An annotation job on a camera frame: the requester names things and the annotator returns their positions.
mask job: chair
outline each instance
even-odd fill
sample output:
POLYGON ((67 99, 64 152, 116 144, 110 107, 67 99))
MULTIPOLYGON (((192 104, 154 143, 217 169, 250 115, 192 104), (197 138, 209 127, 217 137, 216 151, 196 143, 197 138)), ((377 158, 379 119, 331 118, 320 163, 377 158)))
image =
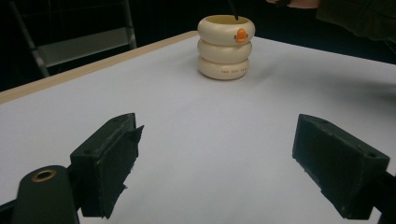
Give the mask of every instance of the chair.
POLYGON ((37 7, 39 9, 34 7, 31 9, 31 6, 24 6, 23 3, 20 3, 22 6, 19 6, 17 0, 9 2, 12 13, 43 77, 50 76, 48 68, 54 65, 122 46, 127 49, 136 48, 129 0, 102 2, 101 4, 93 2, 88 5, 85 2, 82 4, 77 1, 74 6, 70 6, 70 2, 73 1, 64 2, 62 5, 61 1, 58 1, 58 5, 52 6, 51 1, 46 1, 48 8, 45 9, 42 6, 37 7), (113 10, 112 15, 106 14, 108 9, 113 10), (114 9, 119 9, 120 12, 114 12, 114 9), (96 15, 96 19, 103 15, 106 22, 92 21, 94 20, 92 12, 96 15), (71 24, 73 20, 70 18, 76 17, 77 14, 83 15, 85 18, 81 20, 80 16, 74 20, 77 21, 76 24, 71 24), (111 20, 122 16, 122 22, 111 20), (49 22, 55 25, 43 27, 49 22), (49 33, 55 34, 54 37, 47 38, 45 34, 49 33))

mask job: white surface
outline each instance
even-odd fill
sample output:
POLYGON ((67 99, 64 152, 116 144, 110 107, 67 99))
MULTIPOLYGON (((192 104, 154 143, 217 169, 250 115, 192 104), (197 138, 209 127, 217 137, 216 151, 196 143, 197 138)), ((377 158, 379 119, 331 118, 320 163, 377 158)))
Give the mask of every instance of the white surface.
POLYGON ((291 157, 299 114, 392 158, 396 66, 254 37, 247 74, 197 71, 198 36, 0 105, 0 203, 109 119, 135 112, 140 157, 110 220, 86 223, 376 223, 342 219, 291 157))

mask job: white ring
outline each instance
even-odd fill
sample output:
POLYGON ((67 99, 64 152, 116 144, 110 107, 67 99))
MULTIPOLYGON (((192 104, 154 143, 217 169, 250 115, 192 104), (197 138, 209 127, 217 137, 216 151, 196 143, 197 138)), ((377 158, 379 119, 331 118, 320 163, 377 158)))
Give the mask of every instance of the white ring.
POLYGON ((197 31, 199 36, 208 43, 235 46, 250 41, 256 28, 253 22, 245 17, 239 17, 236 20, 231 15, 215 15, 201 19, 197 31))
POLYGON ((212 63, 203 57, 198 59, 198 69, 207 77, 231 80, 242 77, 248 71, 248 59, 241 63, 212 63))
POLYGON ((251 42, 239 46, 212 45, 200 39, 198 41, 199 54, 213 63, 241 63, 251 53, 251 42))

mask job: stacked rings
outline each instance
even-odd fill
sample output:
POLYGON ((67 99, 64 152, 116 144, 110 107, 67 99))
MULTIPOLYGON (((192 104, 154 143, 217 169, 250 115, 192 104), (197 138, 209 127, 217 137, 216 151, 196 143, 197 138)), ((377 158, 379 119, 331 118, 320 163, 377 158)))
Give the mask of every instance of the stacked rings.
POLYGON ((248 70, 252 51, 250 39, 255 34, 253 22, 231 15, 203 18, 198 23, 198 69, 215 79, 236 79, 248 70))

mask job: cream ring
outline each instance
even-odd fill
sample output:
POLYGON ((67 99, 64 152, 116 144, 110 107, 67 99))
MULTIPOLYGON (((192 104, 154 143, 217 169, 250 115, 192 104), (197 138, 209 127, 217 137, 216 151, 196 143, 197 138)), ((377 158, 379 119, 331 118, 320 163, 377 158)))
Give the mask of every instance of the cream ring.
POLYGON ((212 63, 203 57, 198 59, 198 70, 207 77, 220 80, 231 80, 242 77, 248 71, 249 61, 241 63, 212 63))
POLYGON ((256 28, 251 20, 244 17, 236 20, 231 15, 216 15, 201 19, 197 31, 199 36, 208 43, 235 46, 249 42, 256 28))
POLYGON ((206 60, 213 63, 241 63, 251 53, 251 42, 239 46, 212 45, 200 39, 198 41, 198 52, 206 60))

